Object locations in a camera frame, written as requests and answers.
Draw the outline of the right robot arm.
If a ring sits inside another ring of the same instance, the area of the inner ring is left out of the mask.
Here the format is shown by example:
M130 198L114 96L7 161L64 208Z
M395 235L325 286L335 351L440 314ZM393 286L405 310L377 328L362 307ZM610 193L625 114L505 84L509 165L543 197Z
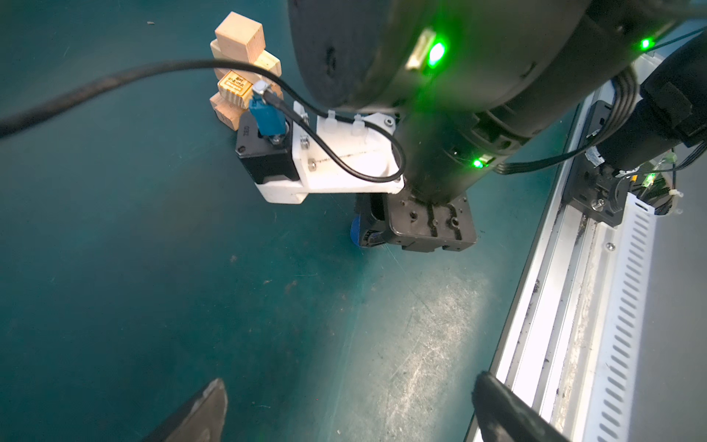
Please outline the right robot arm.
M487 173L541 171L566 155L515 163L526 143L604 85L615 90L594 147L632 116L633 62L687 20L697 1L292 1L298 69L337 112L401 116L400 193L359 195L362 248L459 252L476 232L467 189Z

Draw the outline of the blue round disc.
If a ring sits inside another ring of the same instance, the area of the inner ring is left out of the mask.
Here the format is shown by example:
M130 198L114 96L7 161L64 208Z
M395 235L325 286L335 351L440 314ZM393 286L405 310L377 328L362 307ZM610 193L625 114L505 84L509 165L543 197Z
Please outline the blue round disc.
M361 215L358 215L351 224L350 228L350 237L351 240L353 241L353 244L357 246L359 249L364 248L361 242L361 222L362 222L362 217Z

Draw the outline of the wide wood block front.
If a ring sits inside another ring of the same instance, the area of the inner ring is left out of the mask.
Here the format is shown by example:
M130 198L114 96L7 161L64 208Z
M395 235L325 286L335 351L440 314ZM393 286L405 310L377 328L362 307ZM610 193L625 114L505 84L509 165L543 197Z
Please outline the wide wood block front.
M222 54L220 50L217 40L212 40L210 42L210 48L212 51L212 55L215 59L226 60L226 57ZM268 72L271 72L272 74L278 77L281 77L282 75L281 61L271 53L268 53L267 51L263 51L261 53L261 55L256 60L255 65L259 68L267 70ZM230 72L233 72L233 69L215 68L215 75L217 76L218 80L221 80L225 75L229 74ZM245 71L236 71L236 74L238 74L240 77L243 77L244 79L247 79L250 84L256 84L260 80L271 83L269 79L264 78L260 74Z

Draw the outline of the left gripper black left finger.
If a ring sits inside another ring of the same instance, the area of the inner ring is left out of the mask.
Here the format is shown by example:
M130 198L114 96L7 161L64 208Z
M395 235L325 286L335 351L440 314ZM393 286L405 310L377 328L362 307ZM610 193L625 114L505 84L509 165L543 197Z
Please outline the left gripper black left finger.
M222 379L213 379L171 414L144 441L221 441L228 411Z

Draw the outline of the long wood block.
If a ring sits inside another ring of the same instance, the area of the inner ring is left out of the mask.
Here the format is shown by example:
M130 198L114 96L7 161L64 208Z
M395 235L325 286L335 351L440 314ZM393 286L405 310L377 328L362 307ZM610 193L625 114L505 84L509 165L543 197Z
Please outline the long wood block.
M224 125L234 132L239 130L240 118L246 112L245 109L228 102L220 93L215 93L210 98L210 103L217 119L219 119L221 123L224 123Z
M277 84L259 74L215 68L215 75L221 97L241 109L249 108L253 96L253 86L261 80L268 83L272 91L281 99L284 97L283 91Z

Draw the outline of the aluminium rail front frame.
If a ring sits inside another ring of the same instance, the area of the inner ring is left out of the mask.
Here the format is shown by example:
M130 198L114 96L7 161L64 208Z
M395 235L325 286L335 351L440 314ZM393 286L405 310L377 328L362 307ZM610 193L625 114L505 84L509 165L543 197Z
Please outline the aluminium rail front frame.
M574 113L530 257L488 372L568 441L629 436L657 223L679 213L678 171L706 149L706 31L648 37L626 86ZM612 228L563 202L574 159L629 123L630 189Z

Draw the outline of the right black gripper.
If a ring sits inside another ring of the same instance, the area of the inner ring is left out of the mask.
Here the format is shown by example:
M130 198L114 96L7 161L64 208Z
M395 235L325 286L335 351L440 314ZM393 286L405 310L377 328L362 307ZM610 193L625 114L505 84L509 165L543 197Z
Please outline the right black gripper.
M355 211L356 217L362 217L361 242L365 249L390 244L408 252L461 252L477 242L465 195L446 204L427 204L406 190L396 194L359 193Z

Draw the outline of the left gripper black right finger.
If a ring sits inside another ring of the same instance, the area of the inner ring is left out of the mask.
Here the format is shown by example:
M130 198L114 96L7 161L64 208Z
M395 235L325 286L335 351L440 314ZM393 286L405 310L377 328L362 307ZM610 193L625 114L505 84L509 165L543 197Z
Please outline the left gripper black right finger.
M476 378L471 398L483 441L568 442L488 371Z

